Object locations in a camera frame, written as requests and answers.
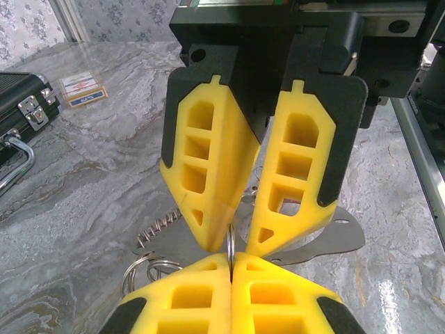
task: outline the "metal spring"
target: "metal spring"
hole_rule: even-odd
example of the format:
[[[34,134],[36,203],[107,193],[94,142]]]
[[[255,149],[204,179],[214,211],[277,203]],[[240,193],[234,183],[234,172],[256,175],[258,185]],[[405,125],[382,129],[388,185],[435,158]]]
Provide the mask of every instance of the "metal spring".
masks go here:
[[[144,243],[150,242],[150,238],[156,236],[157,232],[168,227],[168,224],[173,223],[177,219],[182,217],[182,213],[178,207],[175,207],[172,211],[168,212],[164,217],[158,218],[155,222],[138,234],[138,244],[140,247],[145,248]]]

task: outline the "metal handle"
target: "metal handle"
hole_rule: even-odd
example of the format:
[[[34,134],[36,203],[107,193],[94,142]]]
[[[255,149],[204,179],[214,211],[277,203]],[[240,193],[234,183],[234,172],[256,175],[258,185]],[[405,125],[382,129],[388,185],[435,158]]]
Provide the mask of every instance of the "metal handle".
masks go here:
[[[26,155],[26,161],[13,171],[9,172],[0,181],[0,197],[7,192],[7,190],[16,183],[34,164],[35,155],[31,147],[20,140],[19,132],[16,129],[11,129],[8,133],[0,138],[0,145],[6,148],[15,148],[22,151]]]

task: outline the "key ring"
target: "key ring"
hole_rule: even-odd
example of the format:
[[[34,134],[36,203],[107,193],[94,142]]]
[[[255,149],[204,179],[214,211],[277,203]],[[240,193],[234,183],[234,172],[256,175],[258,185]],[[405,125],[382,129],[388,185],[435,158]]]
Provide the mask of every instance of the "key ring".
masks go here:
[[[234,275],[235,265],[235,231],[233,224],[229,224],[229,229],[227,231],[227,261],[229,262],[231,282]]]
[[[155,282],[159,279],[161,279],[161,274],[166,273],[159,269],[159,267],[165,267],[174,269],[175,271],[181,270],[182,267],[177,262],[169,261],[169,260],[154,260],[153,262],[150,262],[147,267],[147,277],[150,280],[150,282]],[[157,270],[157,277],[155,278],[152,274],[152,269]]]
[[[136,261],[134,261],[124,273],[124,279],[122,280],[122,297],[125,297],[127,293],[133,292],[135,290],[134,278],[136,277],[136,267],[145,261],[148,261],[150,263],[151,261],[156,260],[162,260],[162,257],[153,254],[153,252],[147,252],[146,254],[139,255],[136,258]]]

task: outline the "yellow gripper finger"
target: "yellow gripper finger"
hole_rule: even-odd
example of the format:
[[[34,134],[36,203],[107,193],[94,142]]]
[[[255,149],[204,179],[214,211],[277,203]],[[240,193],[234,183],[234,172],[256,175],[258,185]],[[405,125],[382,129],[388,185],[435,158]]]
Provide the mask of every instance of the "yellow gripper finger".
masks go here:
[[[259,257],[209,256],[127,295],[100,334],[364,334],[330,290]]]
[[[161,161],[175,202],[209,252],[224,241],[260,148],[229,86],[219,81],[214,75],[179,103],[172,166]]]
[[[337,202],[319,205],[321,187],[336,125],[317,97],[295,80],[281,91],[275,110],[246,252],[266,256],[327,225]],[[293,216],[284,202],[299,203]]]

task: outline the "metal latch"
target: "metal latch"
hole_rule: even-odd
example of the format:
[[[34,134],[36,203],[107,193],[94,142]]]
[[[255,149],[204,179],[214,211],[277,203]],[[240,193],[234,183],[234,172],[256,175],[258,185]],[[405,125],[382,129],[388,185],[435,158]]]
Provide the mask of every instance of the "metal latch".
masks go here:
[[[44,112],[43,108],[39,105],[39,102],[33,95],[28,96],[17,106],[34,130],[39,130],[49,122],[47,114]]]
[[[41,91],[42,96],[46,99],[49,106],[51,106],[56,101],[56,94],[53,90],[45,88]]]

